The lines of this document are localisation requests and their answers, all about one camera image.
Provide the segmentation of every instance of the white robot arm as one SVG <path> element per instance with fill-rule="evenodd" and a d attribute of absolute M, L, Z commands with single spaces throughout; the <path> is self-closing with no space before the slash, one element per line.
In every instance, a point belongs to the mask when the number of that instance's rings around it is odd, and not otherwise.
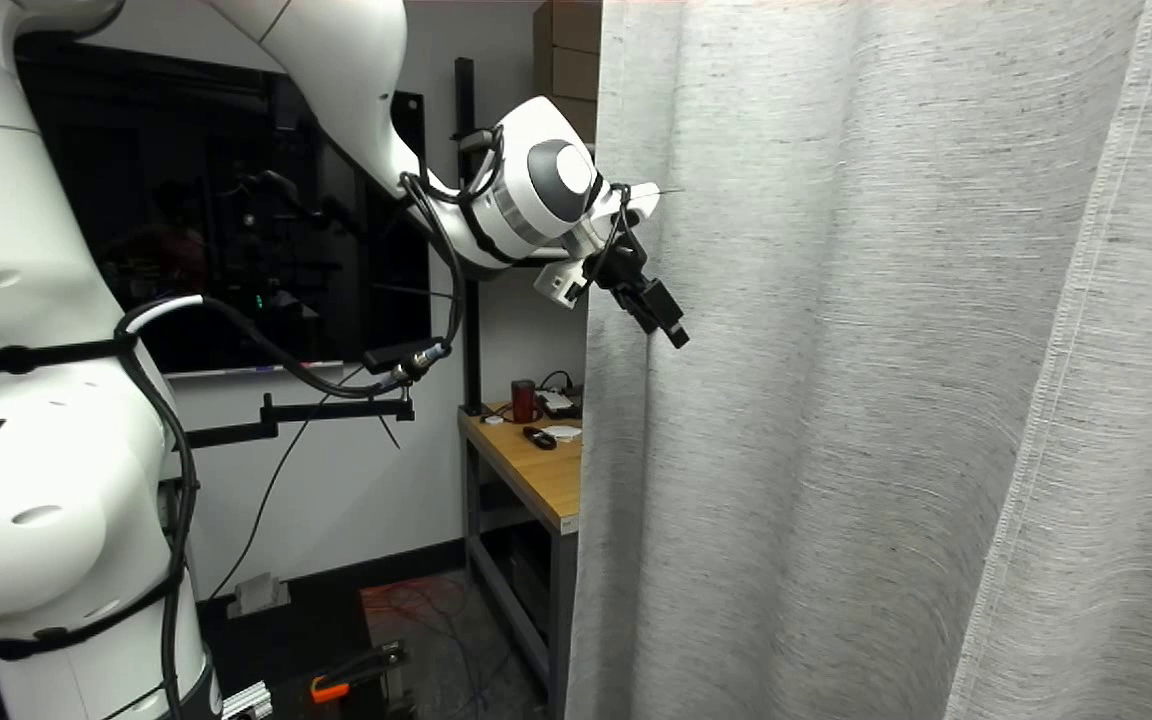
<path fill-rule="evenodd" d="M 686 339 L 627 232 L 661 191 L 606 185 L 547 98 L 485 130 L 480 175 L 446 189 L 388 118 L 408 36 L 400 0 L 206 5 L 286 66 L 318 127 L 390 195 L 410 199 L 451 257 L 508 266 L 554 253 L 538 272 L 542 296 L 577 305 L 586 285 L 605 285 L 647 331 Z M 103 345 L 122 321 L 10 64 L 20 30 L 90 30 L 120 8 L 0 0 L 0 352 Z M 157 503 L 167 437 L 143 382 L 161 394 L 165 382 L 143 352 L 139 364 L 139 382 L 99 346 L 31 372 L 20 356 L 0 367 L 0 691 L 10 720 L 216 716 L 191 581 L 173 570 L 179 548 L 165 541 Z"/>

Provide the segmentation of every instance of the curtain fold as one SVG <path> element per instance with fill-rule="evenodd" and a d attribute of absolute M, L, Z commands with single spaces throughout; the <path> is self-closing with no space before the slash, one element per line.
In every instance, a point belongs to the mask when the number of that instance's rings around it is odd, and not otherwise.
<path fill-rule="evenodd" d="M 577 720 L 1152 716 L 1152 0 L 605 0 Z"/>

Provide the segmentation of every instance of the wooden table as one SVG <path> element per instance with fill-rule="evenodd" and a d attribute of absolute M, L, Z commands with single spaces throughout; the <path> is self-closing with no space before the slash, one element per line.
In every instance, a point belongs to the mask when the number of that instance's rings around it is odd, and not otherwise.
<path fill-rule="evenodd" d="M 462 495 L 469 495 L 469 567 L 485 581 L 505 628 L 525 648 L 529 666 L 547 687 L 547 716 L 562 716 L 568 699 L 568 654 L 570 654 L 570 587 L 577 587 L 577 530 L 578 530 L 578 440 L 537 449 L 525 425 L 485 425 L 458 416 L 462 437 Z M 508 570 L 485 543 L 485 482 L 505 488 L 529 508 L 547 530 L 547 628 L 537 628 Z"/>

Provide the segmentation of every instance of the white curtain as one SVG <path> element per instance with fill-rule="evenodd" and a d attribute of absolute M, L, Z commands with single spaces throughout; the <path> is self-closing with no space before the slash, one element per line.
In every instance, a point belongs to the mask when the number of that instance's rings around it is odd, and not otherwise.
<path fill-rule="evenodd" d="M 1152 0 L 605 0 L 570 720 L 1152 720 Z"/>

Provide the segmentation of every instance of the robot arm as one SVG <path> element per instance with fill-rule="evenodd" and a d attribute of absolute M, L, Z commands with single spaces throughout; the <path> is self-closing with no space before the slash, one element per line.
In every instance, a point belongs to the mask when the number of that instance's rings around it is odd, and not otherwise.
<path fill-rule="evenodd" d="M 487 146 L 469 189 L 438 185 L 390 127 L 390 93 L 404 64 L 404 0 L 206 0 L 251 36 L 305 93 L 318 127 L 395 199 L 418 199 L 454 257 L 508 266 L 560 253 L 537 290 L 577 305 L 586 285 L 606 289 L 642 331 L 682 345 L 682 312 L 642 275 L 631 222 L 661 202 L 654 185 L 606 185 L 542 98 L 510 107 L 476 145 Z"/>

